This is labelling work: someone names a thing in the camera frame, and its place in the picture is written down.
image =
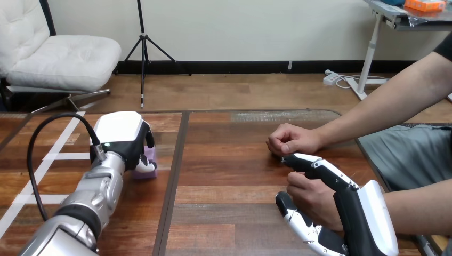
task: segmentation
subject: black sleeve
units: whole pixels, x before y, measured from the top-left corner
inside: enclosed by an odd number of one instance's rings
[[[433,51],[452,61],[452,33],[450,33]]]

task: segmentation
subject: robotic arm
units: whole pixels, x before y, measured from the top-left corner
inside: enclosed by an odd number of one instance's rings
[[[396,256],[396,234],[380,186],[375,180],[362,188],[338,168],[317,156],[292,154],[282,162],[308,179],[320,179],[335,191],[333,196],[345,238],[316,225],[303,214],[286,192],[276,195],[276,205],[301,240],[319,255]]]
[[[105,154],[90,146],[91,169],[74,193],[61,204],[20,256],[95,256],[101,232],[115,211],[127,170],[155,173],[157,165],[144,155],[143,142],[153,148],[150,125],[136,112],[122,111],[102,116],[94,130]]]

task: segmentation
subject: white tape line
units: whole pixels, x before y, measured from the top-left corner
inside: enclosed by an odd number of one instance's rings
[[[85,115],[85,112],[77,112],[77,114],[83,116]],[[77,124],[79,123],[79,119],[72,118],[72,120],[69,122],[68,126],[66,126],[65,130],[61,133],[58,140],[55,142],[53,147],[50,149],[51,154],[57,154],[60,152],[60,150],[63,148],[66,141],[69,139],[69,136],[74,131],[75,127],[77,127]],[[53,160],[55,160],[55,156],[53,155],[49,157],[49,159],[42,161],[42,163],[39,165],[38,169],[35,171],[35,178],[36,178],[36,184],[39,184],[39,182],[44,177],[45,173],[49,169],[50,165],[52,164]],[[23,188],[20,195],[31,195],[33,192],[33,189],[31,188],[31,182],[28,181],[27,185]],[[11,223],[13,223],[15,217],[19,214],[20,210],[24,206],[24,203],[17,203],[12,204],[6,213],[3,215],[3,217],[0,219],[0,238],[3,237],[8,227],[10,227]]]
[[[58,153],[47,154],[43,160],[77,160],[77,159],[90,159],[90,153]]]
[[[43,204],[60,204],[69,195],[40,195]],[[36,204],[35,195],[17,195],[13,204]]]

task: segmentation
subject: gray pants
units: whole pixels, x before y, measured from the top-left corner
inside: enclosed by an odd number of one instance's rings
[[[391,190],[407,190],[452,178],[452,127],[395,126],[359,138]]]

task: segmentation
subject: fist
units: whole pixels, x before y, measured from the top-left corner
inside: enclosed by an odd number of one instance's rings
[[[334,203],[334,190],[321,180],[309,180],[303,173],[291,172],[287,177],[287,193],[298,209],[316,224],[333,231],[343,231],[341,219]]]
[[[267,141],[269,150],[284,156],[294,152],[312,154],[323,145],[315,130],[304,129],[291,124],[281,124]]]

